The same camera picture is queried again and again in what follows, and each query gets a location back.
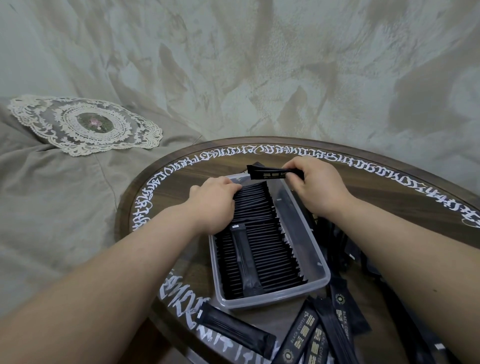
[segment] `mottled painted wall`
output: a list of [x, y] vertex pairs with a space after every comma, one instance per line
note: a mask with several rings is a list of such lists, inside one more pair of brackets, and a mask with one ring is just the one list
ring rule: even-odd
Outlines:
[[480, 192], [478, 0], [10, 0], [0, 18], [0, 96], [341, 143]]

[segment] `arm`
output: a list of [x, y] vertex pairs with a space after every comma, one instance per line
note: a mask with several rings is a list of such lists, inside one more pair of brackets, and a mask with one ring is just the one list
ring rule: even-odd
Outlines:
[[232, 220], [240, 188], [226, 177], [193, 186], [187, 202], [163, 210], [5, 317], [0, 362], [118, 360], [190, 240]]
[[296, 157], [305, 181], [289, 184], [314, 214], [338, 225], [373, 261], [398, 296], [465, 363], [480, 358], [480, 250], [353, 197], [337, 170]]

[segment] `table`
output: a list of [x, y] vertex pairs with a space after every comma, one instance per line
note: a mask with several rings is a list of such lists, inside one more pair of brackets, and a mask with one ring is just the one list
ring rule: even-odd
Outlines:
[[[364, 150], [307, 139], [243, 137], [193, 145], [147, 167], [124, 193], [115, 234], [119, 240], [164, 208], [184, 202], [189, 188], [209, 177], [241, 173], [254, 162], [281, 167], [296, 155], [332, 163], [350, 192], [411, 222], [480, 247], [480, 198], [446, 180]], [[355, 338], [367, 363], [407, 363], [395, 326], [374, 282], [356, 266], [345, 277], [372, 332]], [[208, 238], [182, 253], [155, 299], [150, 319], [194, 363], [265, 363], [230, 339], [196, 326], [195, 312], [215, 289]], [[283, 340], [303, 298], [235, 313]]]

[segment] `plastic container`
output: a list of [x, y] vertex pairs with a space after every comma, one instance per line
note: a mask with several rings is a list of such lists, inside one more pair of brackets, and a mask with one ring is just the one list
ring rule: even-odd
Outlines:
[[[243, 186], [260, 182], [252, 181], [248, 173], [234, 174], [228, 177], [233, 180], [233, 182], [240, 183]], [[267, 185], [276, 208], [276, 213], [280, 219], [280, 224], [285, 233], [285, 238], [297, 258], [300, 273], [308, 280], [308, 283], [258, 296], [227, 300], [223, 295], [222, 280], [218, 270], [215, 236], [210, 235], [208, 240], [210, 243], [210, 256], [212, 258], [216, 298], [220, 305], [229, 310], [263, 306], [305, 295], [325, 287], [330, 281], [330, 269], [287, 184], [283, 179], [279, 179], [267, 180]]]

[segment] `forearm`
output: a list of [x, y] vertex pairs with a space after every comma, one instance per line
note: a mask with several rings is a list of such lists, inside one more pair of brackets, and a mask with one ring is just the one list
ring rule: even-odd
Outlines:
[[479, 250], [355, 198], [330, 219], [465, 363], [480, 357]]
[[0, 323], [2, 363], [105, 363], [121, 354], [195, 226], [183, 205], [93, 258]]

